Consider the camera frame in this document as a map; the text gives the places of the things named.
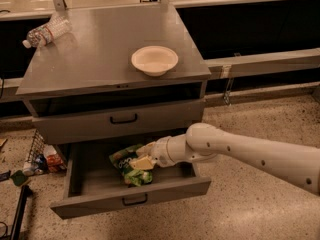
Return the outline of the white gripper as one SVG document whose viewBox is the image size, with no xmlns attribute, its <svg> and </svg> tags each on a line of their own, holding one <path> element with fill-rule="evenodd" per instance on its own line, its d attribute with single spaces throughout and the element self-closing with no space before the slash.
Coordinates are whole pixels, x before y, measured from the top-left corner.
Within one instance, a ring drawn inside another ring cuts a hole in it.
<svg viewBox="0 0 320 240">
<path fill-rule="evenodd" d="M 152 170 L 157 164 L 160 167 L 169 167 L 172 161 L 169 158 L 167 144 L 170 136 L 150 142 L 136 150 L 138 158 L 132 159 L 129 164 L 133 169 Z"/>
</svg>

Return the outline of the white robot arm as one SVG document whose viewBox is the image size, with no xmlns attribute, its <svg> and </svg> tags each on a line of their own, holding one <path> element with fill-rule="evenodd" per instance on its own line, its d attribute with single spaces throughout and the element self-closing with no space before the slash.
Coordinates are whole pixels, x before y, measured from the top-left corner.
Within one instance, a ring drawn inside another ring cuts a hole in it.
<svg viewBox="0 0 320 240">
<path fill-rule="evenodd" d="M 236 135 L 206 123 L 138 148 L 130 165 L 150 170 L 180 162 L 209 162 L 217 155 L 232 157 L 312 194 L 320 193 L 320 149 Z"/>
</svg>

